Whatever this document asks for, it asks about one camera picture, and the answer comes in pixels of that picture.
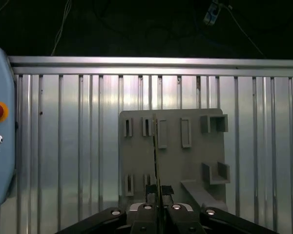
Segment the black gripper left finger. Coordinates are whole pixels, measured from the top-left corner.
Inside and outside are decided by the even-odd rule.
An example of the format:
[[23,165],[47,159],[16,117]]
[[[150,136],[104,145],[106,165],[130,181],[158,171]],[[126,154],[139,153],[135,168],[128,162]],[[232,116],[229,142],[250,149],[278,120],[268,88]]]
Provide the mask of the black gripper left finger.
[[158,230],[157,186],[146,185],[146,202],[134,203],[129,211],[107,208],[59,234],[155,234]]

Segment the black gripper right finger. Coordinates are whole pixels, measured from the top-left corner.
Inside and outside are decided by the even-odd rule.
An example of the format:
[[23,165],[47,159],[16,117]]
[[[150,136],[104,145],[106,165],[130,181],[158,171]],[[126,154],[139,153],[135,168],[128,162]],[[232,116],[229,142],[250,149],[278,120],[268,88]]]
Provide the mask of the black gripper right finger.
[[275,234],[270,230],[221,209],[205,206],[196,213],[188,204],[173,202],[171,186],[162,186],[167,234]]

